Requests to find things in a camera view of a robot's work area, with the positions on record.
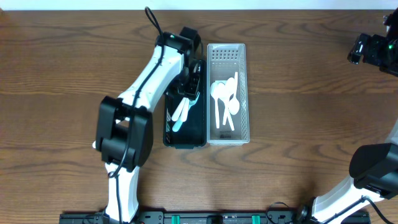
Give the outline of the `white plastic spoon long handle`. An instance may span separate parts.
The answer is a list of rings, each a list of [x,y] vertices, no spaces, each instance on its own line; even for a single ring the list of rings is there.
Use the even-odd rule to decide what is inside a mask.
[[[234,131],[234,124],[232,122],[231,113],[229,112],[229,105],[228,105],[231,92],[227,89],[224,83],[219,82],[218,93],[220,100],[224,103],[223,125],[225,125],[227,120],[229,120],[230,128],[232,131]]]

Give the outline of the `white plastic knife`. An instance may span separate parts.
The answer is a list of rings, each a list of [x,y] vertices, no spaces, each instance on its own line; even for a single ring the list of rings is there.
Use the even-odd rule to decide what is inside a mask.
[[[172,115],[172,121],[177,121],[182,113],[182,110],[184,108],[186,102],[186,98],[182,98],[181,102],[178,104],[177,108],[175,109],[173,115]]]

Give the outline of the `white plastic fork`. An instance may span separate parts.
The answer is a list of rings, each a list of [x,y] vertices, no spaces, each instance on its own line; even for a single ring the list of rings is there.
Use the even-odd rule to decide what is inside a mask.
[[[186,122],[188,118],[188,112],[190,108],[197,103],[199,96],[200,94],[198,94],[194,100],[190,100],[187,97],[182,98],[181,102],[177,106],[177,109],[174,111],[172,115],[172,121],[175,122],[175,124],[172,127],[173,132],[178,132],[182,124]]]

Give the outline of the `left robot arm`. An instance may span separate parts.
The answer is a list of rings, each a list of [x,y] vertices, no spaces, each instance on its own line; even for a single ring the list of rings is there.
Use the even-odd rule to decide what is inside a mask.
[[[94,148],[101,153],[109,181],[102,223],[131,223],[135,218],[139,170],[154,141],[152,114],[162,95],[170,94],[181,97],[176,112],[186,120],[189,102],[200,95],[205,61],[196,52],[202,46],[195,29],[161,32],[137,80],[117,98],[107,96],[100,103]]]

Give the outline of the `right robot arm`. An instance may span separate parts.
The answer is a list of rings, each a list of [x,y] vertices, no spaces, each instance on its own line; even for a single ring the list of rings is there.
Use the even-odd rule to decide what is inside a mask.
[[[397,12],[384,16],[385,36],[360,34],[348,60],[368,63],[397,76]],[[385,142],[359,147],[349,174],[328,193],[315,197],[296,214],[298,223],[342,223],[367,205],[397,196],[397,127]]]

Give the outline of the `clear perforated plastic basket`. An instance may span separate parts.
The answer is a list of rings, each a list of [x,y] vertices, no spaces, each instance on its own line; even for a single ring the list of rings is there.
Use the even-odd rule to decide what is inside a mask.
[[[250,141],[248,77],[246,69],[246,46],[244,44],[208,44],[207,46],[207,142],[213,146],[239,146]],[[236,115],[231,114],[234,131],[229,120],[223,125],[224,103],[219,98],[220,128],[216,129],[215,101],[210,95],[213,82],[226,84],[226,81],[238,72],[238,89],[236,97],[240,103]]]

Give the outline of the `dark green plastic basket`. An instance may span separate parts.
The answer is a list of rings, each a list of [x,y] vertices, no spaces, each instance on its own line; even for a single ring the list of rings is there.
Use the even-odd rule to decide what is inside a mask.
[[[172,114],[182,100],[182,95],[165,96],[163,143],[176,149],[193,149],[206,144],[206,61],[199,60],[198,97],[189,107],[186,122],[172,121]]]

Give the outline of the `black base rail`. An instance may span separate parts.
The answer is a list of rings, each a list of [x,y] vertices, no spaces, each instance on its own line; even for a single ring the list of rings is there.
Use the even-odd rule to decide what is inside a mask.
[[[132,219],[136,224],[294,224],[296,212],[292,209],[272,209],[266,212],[229,213],[173,213],[162,210],[142,211]],[[104,212],[64,213],[59,224],[100,224],[115,223]]]

